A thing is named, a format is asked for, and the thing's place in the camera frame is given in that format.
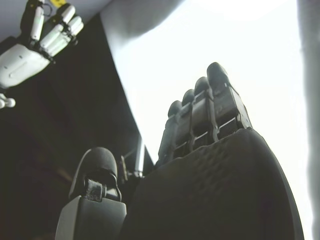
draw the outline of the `white robotic hand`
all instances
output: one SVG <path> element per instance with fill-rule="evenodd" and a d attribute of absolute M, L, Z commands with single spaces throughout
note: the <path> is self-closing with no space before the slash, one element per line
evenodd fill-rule
<path fill-rule="evenodd" d="M 73 5 L 61 6 L 56 15 L 45 22 L 45 0 L 28 0 L 21 20 L 21 35 L 8 45 L 0 43 L 0 109 L 13 107 L 14 99 L 6 98 L 6 89 L 16 86 L 54 63 L 53 57 L 68 44 L 77 43 L 84 23 L 75 15 Z"/>

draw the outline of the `dark background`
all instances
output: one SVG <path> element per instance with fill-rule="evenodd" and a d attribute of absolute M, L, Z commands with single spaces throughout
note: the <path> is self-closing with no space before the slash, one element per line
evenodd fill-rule
<path fill-rule="evenodd" d="M 16 107 L 0 111 L 0 239 L 54 233 L 82 155 L 101 146 L 120 161 L 137 146 L 99 15 L 78 39 L 55 65 L 6 94 Z M 148 154 L 146 161 L 150 166 Z"/>

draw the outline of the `yellow sticker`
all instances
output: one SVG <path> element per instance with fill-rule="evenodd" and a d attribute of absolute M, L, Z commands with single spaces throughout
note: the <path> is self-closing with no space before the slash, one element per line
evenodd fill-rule
<path fill-rule="evenodd" d="M 50 2 L 57 8 L 67 3 L 66 0 L 50 0 Z"/>

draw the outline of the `robotic hand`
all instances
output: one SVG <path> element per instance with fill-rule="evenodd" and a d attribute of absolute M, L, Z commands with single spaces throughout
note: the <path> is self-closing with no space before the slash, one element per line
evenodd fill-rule
<path fill-rule="evenodd" d="M 18 38 L 0 43 L 0 109 L 12 108 L 16 102 L 5 91 L 38 74 L 68 44 L 77 44 L 77 34 L 84 23 L 73 5 L 66 3 L 45 22 L 45 0 L 28 0 Z"/>

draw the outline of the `bright white light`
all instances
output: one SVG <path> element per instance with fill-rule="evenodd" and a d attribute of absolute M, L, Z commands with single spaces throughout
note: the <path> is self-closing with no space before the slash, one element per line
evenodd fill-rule
<path fill-rule="evenodd" d="M 154 161 L 171 103 L 194 88 L 210 63 L 224 66 L 254 129 L 277 156 L 293 191 L 305 239 L 312 239 L 294 0 L 187 0 L 160 26 L 112 54 Z"/>

